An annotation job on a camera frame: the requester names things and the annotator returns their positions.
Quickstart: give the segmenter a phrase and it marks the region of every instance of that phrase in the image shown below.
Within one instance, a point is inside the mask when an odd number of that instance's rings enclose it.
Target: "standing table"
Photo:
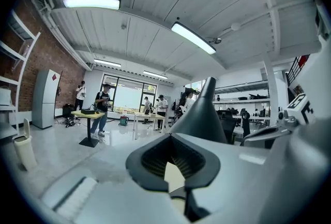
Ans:
[[[79,110],[79,111],[73,111],[71,112],[71,114],[87,118],[87,138],[83,139],[81,142],[79,142],[79,144],[86,147],[95,147],[98,144],[99,140],[91,138],[91,119],[97,119],[99,117],[102,117],[104,113],[83,114],[81,110]]]
[[[163,120],[163,124],[162,124],[162,127],[161,127],[161,133],[163,133],[163,131],[164,131],[163,128],[166,125],[165,124],[165,121],[166,121],[165,116],[155,114],[155,117],[152,117],[152,114],[144,114],[144,113],[135,112],[134,113],[134,120],[133,120],[133,130],[136,127],[136,120],[138,118],[142,118],[142,119],[146,118],[146,119],[149,119],[149,120],[153,120],[153,130],[155,129],[155,120]]]

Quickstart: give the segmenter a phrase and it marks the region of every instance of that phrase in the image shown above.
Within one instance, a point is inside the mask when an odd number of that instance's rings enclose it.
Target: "refrigerator door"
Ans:
[[[60,80],[60,74],[49,70],[43,91],[43,103],[55,103],[56,89]]]
[[[42,104],[42,124],[41,128],[53,126],[54,123],[54,103],[43,103]]]

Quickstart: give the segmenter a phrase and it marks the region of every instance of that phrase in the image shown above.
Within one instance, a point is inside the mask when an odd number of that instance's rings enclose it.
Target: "white trash bin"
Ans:
[[[27,171],[37,165],[35,154],[33,153],[30,135],[30,124],[28,119],[24,119],[24,134],[12,138],[17,156]]]

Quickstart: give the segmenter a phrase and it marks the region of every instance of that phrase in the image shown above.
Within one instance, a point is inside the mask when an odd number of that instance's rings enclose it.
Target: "white refrigerator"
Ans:
[[[32,124],[47,128],[54,123],[55,97],[60,74],[53,70],[38,72],[33,93]]]

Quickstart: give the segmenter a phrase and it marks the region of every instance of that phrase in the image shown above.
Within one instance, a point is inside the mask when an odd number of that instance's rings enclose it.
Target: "glossy floor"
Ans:
[[[42,192],[59,176],[70,170],[82,160],[100,151],[119,144],[125,144],[144,137],[161,135],[153,131],[153,124],[138,123],[133,131],[133,122],[127,126],[119,126],[119,121],[108,122],[105,126],[105,137],[95,148],[79,145],[87,135],[87,120],[82,118],[81,125],[66,128],[65,125],[54,123],[47,129],[39,129],[31,125],[32,146],[37,160],[37,167],[25,171],[19,164],[13,144],[10,140],[2,140],[1,153],[13,172],[26,185],[32,194],[40,196]]]

